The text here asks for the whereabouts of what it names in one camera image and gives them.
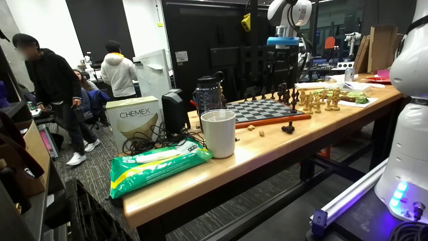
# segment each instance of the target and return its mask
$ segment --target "chemex box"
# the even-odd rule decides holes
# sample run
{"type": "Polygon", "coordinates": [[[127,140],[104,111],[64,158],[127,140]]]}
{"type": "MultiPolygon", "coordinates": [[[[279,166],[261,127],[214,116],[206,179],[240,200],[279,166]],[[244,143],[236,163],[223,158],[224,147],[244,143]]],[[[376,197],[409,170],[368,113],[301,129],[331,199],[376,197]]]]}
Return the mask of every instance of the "chemex box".
{"type": "Polygon", "coordinates": [[[158,102],[154,96],[107,102],[107,114],[119,153],[127,151],[136,139],[158,137],[154,133],[159,133],[159,128],[150,128],[159,127],[162,121],[158,102]]]}

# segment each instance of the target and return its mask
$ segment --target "yellow device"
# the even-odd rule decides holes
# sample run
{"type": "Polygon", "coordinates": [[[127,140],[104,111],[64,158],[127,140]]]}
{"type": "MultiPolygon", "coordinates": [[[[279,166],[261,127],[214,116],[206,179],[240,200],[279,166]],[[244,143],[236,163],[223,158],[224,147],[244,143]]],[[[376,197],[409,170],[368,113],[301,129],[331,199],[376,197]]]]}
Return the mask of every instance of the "yellow device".
{"type": "Polygon", "coordinates": [[[242,19],[241,24],[244,27],[246,32],[251,31],[251,16],[250,16],[250,14],[244,15],[244,19],[242,19]]]}

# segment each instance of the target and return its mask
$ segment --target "white mug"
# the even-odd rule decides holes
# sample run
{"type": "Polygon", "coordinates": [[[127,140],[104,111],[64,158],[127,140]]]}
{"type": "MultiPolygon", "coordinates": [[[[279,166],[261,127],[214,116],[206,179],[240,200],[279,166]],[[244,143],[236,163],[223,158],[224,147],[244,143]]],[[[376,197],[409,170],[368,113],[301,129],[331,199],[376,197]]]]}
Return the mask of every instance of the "white mug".
{"type": "Polygon", "coordinates": [[[225,158],[235,151],[235,120],[233,111],[219,109],[201,116],[207,149],[215,158],[225,158]]]}

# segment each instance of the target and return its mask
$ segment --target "white hoodie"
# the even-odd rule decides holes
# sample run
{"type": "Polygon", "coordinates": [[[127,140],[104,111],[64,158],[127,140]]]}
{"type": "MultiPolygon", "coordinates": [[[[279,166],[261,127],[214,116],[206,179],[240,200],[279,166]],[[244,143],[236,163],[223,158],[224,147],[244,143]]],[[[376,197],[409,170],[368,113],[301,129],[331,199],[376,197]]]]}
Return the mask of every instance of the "white hoodie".
{"type": "Polygon", "coordinates": [[[134,63],[122,54],[109,53],[101,64],[103,81],[111,85],[115,97],[135,95],[133,80],[138,81],[134,63]]]}

